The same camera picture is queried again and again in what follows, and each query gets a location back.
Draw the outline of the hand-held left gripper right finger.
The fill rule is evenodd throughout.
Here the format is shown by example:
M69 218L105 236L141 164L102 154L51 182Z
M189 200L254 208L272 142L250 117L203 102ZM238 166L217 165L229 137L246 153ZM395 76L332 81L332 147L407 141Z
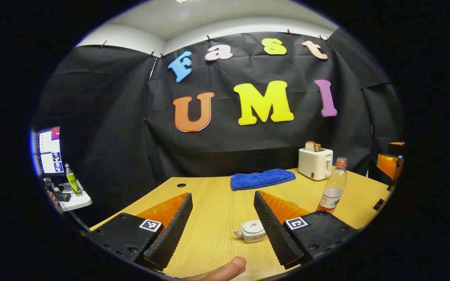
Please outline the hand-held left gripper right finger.
M330 253L359 232L326 210L306 210L264 191L254 206L280 264L287 270Z

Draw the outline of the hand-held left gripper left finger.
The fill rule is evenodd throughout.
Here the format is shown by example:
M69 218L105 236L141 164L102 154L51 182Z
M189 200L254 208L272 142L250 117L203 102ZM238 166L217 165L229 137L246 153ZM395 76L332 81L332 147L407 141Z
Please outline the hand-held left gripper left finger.
M186 192L138 215L121 212L86 237L121 259L163 271L177 248L192 209L192 195Z

